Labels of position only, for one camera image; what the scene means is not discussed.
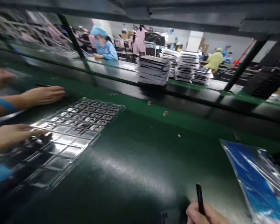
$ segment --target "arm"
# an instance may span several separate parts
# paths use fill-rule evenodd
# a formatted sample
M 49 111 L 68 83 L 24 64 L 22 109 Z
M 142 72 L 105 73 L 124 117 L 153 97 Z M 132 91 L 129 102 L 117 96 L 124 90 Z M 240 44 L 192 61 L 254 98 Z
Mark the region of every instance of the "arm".
M 0 127 L 0 153 L 6 147 L 13 146 L 31 136 L 39 136 L 47 133 L 45 130 L 31 131 L 32 127 L 25 124 L 4 125 Z
M 0 117 L 60 100 L 65 91 L 60 86 L 39 87 L 20 95 L 0 97 Z
M 109 54 L 103 54 L 103 58 L 107 59 L 107 60 L 118 60 L 118 56 L 117 56 L 117 52 L 113 46 L 113 44 L 111 44 L 111 42 L 107 45 L 107 47 L 109 48 Z
M 209 60 L 213 57 L 213 55 L 214 55 L 214 54 L 211 54 L 211 55 L 207 58 L 206 62 L 209 62 Z

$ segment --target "workbench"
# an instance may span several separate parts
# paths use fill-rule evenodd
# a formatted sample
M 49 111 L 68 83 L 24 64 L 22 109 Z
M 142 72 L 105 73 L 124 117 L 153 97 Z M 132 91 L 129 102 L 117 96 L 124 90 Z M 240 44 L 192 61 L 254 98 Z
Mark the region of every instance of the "workbench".
M 160 213 L 178 208 L 184 197 L 196 199 L 196 183 L 202 185 L 205 202 L 231 223 L 251 223 L 219 139 L 235 141 L 236 132 L 240 143 L 279 152 L 280 141 L 262 137 L 261 126 L 273 129 L 280 125 L 165 94 L 147 96 L 135 86 L 120 86 L 116 81 L 111 81 L 113 86 L 133 92 L 133 96 L 111 96 L 113 90 L 86 79 L 68 79 L 27 67 L 16 72 L 21 74 L 17 87 L 22 90 L 36 87 L 35 83 L 60 85 L 72 96 L 122 104 L 126 109 L 86 149 L 79 165 L 61 183 L 16 210 L 10 223 L 158 223 Z M 67 103 L 32 108 L 5 123 L 31 124 Z M 223 124 L 236 122 L 234 116 L 239 122 L 250 120 L 258 125 L 258 133 L 250 125 Z

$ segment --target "black metal post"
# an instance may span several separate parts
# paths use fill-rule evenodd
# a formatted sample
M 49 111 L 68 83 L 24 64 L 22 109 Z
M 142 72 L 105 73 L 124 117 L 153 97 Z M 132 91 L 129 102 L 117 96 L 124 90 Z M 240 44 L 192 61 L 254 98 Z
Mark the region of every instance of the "black metal post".
M 238 81 L 240 76 L 243 74 L 243 72 L 246 70 L 246 68 L 249 66 L 251 61 L 254 59 L 254 57 L 258 54 L 260 49 L 264 46 L 264 44 L 267 42 L 267 39 L 265 40 L 257 40 L 251 49 L 251 51 L 248 53 L 248 55 L 245 57 L 243 62 L 240 64 L 238 69 L 235 71 L 234 75 L 232 76 L 231 80 L 227 83 L 224 90 L 229 91 L 232 86 Z
M 75 35 L 73 34 L 72 29 L 70 28 L 70 26 L 68 24 L 68 21 L 66 20 L 65 16 L 62 15 L 62 14 L 57 14 L 57 16 L 59 17 L 63 27 L 67 31 L 68 36 L 69 36 L 69 38 L 72 41 L 72 44 L 74 46 L 74 49 L 78 52 L 81 59 L 85 59 L 85 55 L 83 54 L 83 51 L 80 48 L 80 46 L 78 44 L 78 41 L 77 41 Z

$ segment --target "blue plastic bag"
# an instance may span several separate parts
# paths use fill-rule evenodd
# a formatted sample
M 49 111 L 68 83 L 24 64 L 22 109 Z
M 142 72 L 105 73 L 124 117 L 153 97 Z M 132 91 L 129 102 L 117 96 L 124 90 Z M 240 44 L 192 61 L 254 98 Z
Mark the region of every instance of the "blue plastic bag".
M 233 166 L 253 223 L 280 223 L 280 172 L 266 150 L 220 140 Z

